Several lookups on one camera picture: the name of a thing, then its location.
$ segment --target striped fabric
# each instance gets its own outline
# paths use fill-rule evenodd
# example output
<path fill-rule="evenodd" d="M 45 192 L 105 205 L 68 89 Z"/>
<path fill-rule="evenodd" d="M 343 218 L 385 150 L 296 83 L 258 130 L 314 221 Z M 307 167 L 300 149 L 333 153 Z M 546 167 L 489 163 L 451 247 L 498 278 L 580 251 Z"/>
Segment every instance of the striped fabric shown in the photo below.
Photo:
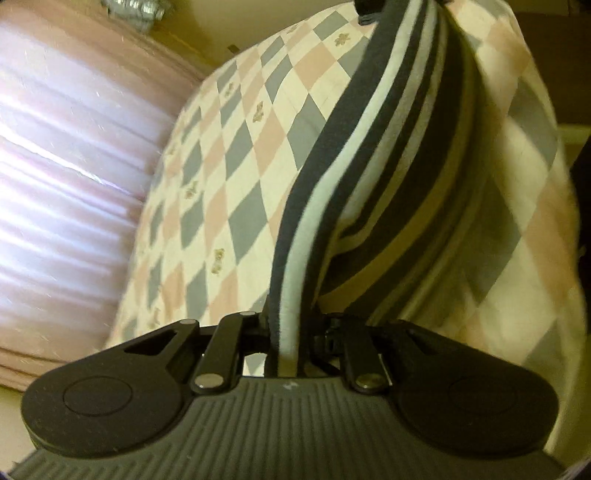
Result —
<path fill-rule="evenodd" d="M 444 9 L 388 3 L 287 199 L 269 291 L 279 375 L 301 373 L 316 304 L 399 318 L 466 243 L 485 178 L 481 87 Z"/>

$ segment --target gray diamond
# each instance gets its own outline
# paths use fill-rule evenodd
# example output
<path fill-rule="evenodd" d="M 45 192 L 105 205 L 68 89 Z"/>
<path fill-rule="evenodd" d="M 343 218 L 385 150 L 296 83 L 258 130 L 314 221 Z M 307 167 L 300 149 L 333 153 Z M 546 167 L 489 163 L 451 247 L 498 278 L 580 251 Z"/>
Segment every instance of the gray diamond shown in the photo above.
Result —
<path fill-rule="evenodd" d="M 463 32 L 463 35 L 466 38 L 466 40 L 468 41 L 468 44 L 470 45 L 472 50 L 473 51 L 478 50 L 478 48 L 482 44 L 482 40 L 480 40 L 479 38 L 473 37 L 472 35 L 470 35 L 469 33 L 466 33 L 466 32 Z"/>
<path fill-rule="evenodd" d="M 262 66 L 265 66 L 267 63 L 269 63 L 284 45 L 285 43 L 283 42 L 283 38 L 277 37 L 275 41 L 265 50 L 265 53 L 261 55 Z"/>
<path fill-rule="evenodd" d="M 187 285 L 187 318 L 199 321 L 207 307 L 207 285 L 205 268 L 199 270 L 199 273 Z"/>
<path fill-rule="evenodd" d="M 467 280 L 480 303 L 509 263 L 521 239 L 511 211 L 492 179 L 485 185 L 483 205 L 476 223 L 482 239 L 474 247 Z"/>
<path fill-rule="evenodd" d="M 232 78 L 232 75 L 234 75 L 237 70 L 238 70 L 238 67 L 236 65 L 236 60 L 232 60 L 230 65 L 228 65 L 228 68 L 226 69 L 226 71 L 224 73 L 222 73 L 219 76 L 219 78 L 217 79 L 217 91 L 219 93 L 222 93 L 223 88 L 230 81 L 230 79 Z"/>
<path fill-rule="evenodd" d="M 557 392 L 564 390 L 564 353 L 557 323 L 541 338 L 523 366 L 548 380 Z"/>
<path fill-rule="evenodd" d="M 369 40 L 366 37 L 362 37 L 361 40 L 357 42 L 357 45 L 339 58 L 340 66 L 343 67 L 343 70 L 347 72 L 349 77 L 352 77 L 355 70 L 357 70 L 368 43 Z"/>
<path fill-rule="evenodd" d="M 267 92 L 269 93 L 269 98 L 271 98 L 271 102 L 275 101 L 275 97 L 277 96 L 277 92 L 279 91 L 279 87 L 281 86 L 281 82 L 285 76 L 290 72 L 292 69 L 292 65 L 290 62 L 290 58 L 286 55 L 283 60 L 279 63 L 277 68 L 269 75 L 269 78 L 265 82 L 265 87 Z"/>
<path fill-rule="evenodd" d="M 191 133 L 191 130 L 193 130 L 193 128 L 195 128 L 195 126 L 200 121 L 201 121 L 201 107 L 197 109 L 197 111 L 191 117 L 191 120 L 189 121 L 189 124 L 185 127 L 185 130 L 183 132 L 183 139 L 182 139 L 183 142 L 186 140 L 187 135 L 189 133 Z"/>
<path fill-rule="evenodd" d="M 242 164 L 242 160 L 246 158 L 252 149 L 251 133 L 248 131 L 246 122 L 236 132 L 236 136 L 228 151 L 226 152 L 226 178 L 229 179 L 232 173 Z"/>
<path fill-rule="evenodd" d="M 152 215 L 152 222 L 150 223 L 150 245 L 154 244 L 154 241 L 158 237 L 158 229 L 162 223 L 163 218 L 163 206 L 162 203 L 158 205 L 156 211 Z"/>
<path fill-rule="evenodd" d="M 534 91 L 522 80 L 517 84 L 509 116 L 529 137 L 548 166 L 551 166 L 558 148 L 558 133 L 548 120 Z"/>
<path fill-rule="evenodd" d="M 264 353 L 251 353 L 244 358 L 251 375 L 265 362 L 265 358 L 267 355 Z"/>
<path fill-rule="evenodd" d="M 135 338 L 135 329 L 137 328 L 137 326 L 138 319 L 130 320 L 121 332 L 121 337 L 123 338 L 123 340 L 131 340 L 132 338 Z"/>
<path fill-rule="evenodd" d="M 267 213 L 262 202 L 261 184 L 254 188 L 236 207 L 228 220 L 236 263 L 248 252 L 258 234 L 267 223 Z"/>
<path fill-rule="evenodd" d="M 476 3 L 487 10 L 495 18 L 508 14 L 512 15 L 511 12 L 504 8 L 503 2 L 499 2 L 498 0 L 476 0 Z"/>
<path fill-rule="evenodd" d="M 230 98 L 220 110 L 220 120 L 222 122 L 222 126 L 226 125 L 226 122 L 229 120 L 232 112 L 236 109 L 241 99 L 242 93 L 240 88 L 237 88 L 236 93 L 232 95 L 232 98 Z"/>
<path fill-rule="evenodd" d="M 183 166 L 183 185 L 186 185 L 193 179 L 199 168 L 201 168 L 202 161 L 201 143 L 197 142 L 193 146 L 191 153 L 187 156 L 187 160 L 185 160 L 185 165 Z"/>
<path fill-rule="evenodd" d="M 151 308 L 154 300 L 158 296 L 158 290 L 160 289 L 160 275 L 162 274 L 162 257 L 158 259 L 158 262 L 154 265 L 154 268 L 150 270 L 150 279 L 148 280 L 148 308 Z"/>
<path fill-rule="evenodd" d="M 314 32 L 318 35 L 318 38 L 321 40 L 325 40 L 326 38 L 330 37 L 333 33 L 335 33 L 340 27 L 346 25 L 347 19 L 343 17 L 338 12 L 332 12 L 328 17 L 326 17 L 322 22 L 320 22 Z"/>
<path fill-rule="evenodd" d="M 203 195 L 181 218 L 181 246 L 187 248 L 203 223 Z"/>
<path fill-rule="evenodd" d="M 294 122 L 287 134 L 295 164 L 298 169 L 306 162 L 310 150 L 320 135 L 326 121 L 316 103 L 310 95 L 304 102 L 304 106 L 295 116 Z"/>

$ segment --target pink fabric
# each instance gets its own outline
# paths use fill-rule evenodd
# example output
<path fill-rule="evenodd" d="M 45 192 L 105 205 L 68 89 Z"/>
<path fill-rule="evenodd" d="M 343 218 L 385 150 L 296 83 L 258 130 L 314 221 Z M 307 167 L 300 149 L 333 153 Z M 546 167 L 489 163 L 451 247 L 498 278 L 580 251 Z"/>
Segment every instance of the pink fabric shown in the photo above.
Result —
<path fill-rule="evenodd" d="M 72 5 L 0 4 L 0 383 L 20 390 L 102 347 L 156 162 L 203 78 Z"/>

